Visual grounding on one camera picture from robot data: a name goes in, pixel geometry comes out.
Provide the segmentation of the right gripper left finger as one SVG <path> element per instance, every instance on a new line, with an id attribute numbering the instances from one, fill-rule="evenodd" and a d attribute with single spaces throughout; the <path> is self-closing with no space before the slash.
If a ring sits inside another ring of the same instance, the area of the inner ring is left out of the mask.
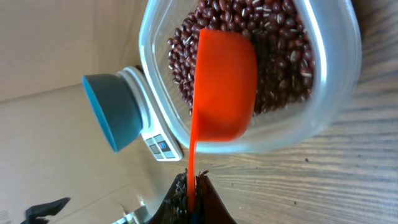
<path id="1" fill-rule="evenodd" d="M 147 224 L 187 224 L 190 223 L 187 197 L 187 170 L 177 174 L 158 211 Z"/>

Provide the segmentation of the red measuring scoop blue handle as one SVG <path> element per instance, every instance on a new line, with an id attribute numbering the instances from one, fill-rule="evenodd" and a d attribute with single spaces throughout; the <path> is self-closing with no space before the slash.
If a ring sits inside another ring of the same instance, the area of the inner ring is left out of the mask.
<path id="1" fill-rule="evenodd" d="M 187 208 L 195 209 L 198 142 L 230 142 L 247 130 L 257 90 L 257 59 L 243 35 L 202 29 L 195 67 L 187 168 Z"/>

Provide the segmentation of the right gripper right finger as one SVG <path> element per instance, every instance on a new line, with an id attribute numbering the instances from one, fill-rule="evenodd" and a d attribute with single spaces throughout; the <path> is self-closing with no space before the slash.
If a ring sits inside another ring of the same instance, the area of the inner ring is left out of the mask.
<path id="1" fill-rule="evenodd" d="M 195 223 L 236 224 L 227 211 L 217 191 L 207 176 L 208 171 L 196 176 L 197 194 L 195 204 Z"/>

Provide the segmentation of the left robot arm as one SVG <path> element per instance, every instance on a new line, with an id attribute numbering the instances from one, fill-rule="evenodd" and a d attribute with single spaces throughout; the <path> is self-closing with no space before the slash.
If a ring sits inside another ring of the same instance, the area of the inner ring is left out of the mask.
<path id="1" fill-rule="evenodd" d="M 21 224 L 47 224 L 47 216 L 57 215 L 70 201 L 70 197 L 64 197 L 59 200 L 33 205 L 25 211 L 25 219 Z"/>

